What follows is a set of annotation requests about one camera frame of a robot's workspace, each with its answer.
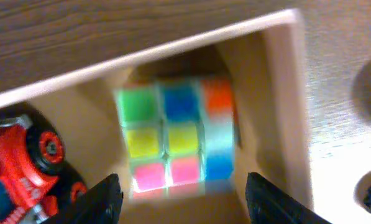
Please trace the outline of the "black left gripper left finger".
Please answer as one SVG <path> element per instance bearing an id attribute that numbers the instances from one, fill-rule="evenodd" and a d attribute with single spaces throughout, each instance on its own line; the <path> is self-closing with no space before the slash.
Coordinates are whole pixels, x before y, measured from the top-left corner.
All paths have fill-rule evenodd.
<path id="1" fill-rule="evenodd" d="M 45 224 L 118 224 L 122 203 L 119 176 L 110 174 Z"/>

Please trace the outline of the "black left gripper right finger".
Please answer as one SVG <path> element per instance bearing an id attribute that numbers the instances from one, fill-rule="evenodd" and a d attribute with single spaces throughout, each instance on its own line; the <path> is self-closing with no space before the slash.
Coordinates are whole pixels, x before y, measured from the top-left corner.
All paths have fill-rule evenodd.
<path id="1" fill-rule="evenodd" d="M 330 224 L 257 172 L 247 176 L 245 199 L 252 223 Z"/>

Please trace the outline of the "grey red toy truck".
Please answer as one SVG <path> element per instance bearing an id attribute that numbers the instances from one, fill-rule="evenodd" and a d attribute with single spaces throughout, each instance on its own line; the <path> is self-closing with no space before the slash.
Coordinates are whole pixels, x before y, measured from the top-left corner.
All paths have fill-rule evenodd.
<path id="1" fill-rule="evenodd" d="M 0 223 L 43 223 L 88 190 L 50 121 L 28 103 L 0 109 Z"/>

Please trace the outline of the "colourful puzzle cube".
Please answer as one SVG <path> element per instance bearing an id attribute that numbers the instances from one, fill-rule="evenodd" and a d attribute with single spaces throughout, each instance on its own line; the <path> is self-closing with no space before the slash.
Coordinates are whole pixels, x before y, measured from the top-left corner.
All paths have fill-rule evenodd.
<path id="1" fill-rule="evenodd" d="M 237 133 L 229 80 L 136 83 L 114 90 L 114 99 L 133 199 L 231 190 Z"/>

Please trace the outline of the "pink cardboard box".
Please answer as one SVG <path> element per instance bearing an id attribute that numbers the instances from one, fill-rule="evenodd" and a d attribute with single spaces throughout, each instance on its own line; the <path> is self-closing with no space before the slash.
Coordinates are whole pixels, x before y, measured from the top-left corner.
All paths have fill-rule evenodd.
<path id="1" fill-rule="evenodd" d="M 303 25 L 287 9 L 158 45 L 0 93 L 0 113 L 30 106 L 63 135 L 68 159 L 93 185 L 117 173 L 125 193 L 121 223 L 249 223 L 247 176 L 256 172 L 313 207 L 303 76 Z M 200 156 L 234 151 L 234 169 L 216 180 L 142 192 L 131 177 L 114 92 L 151 82 L 164 96 L 178 81 L 229 82 L 232 118 L 200 114 Z"/>

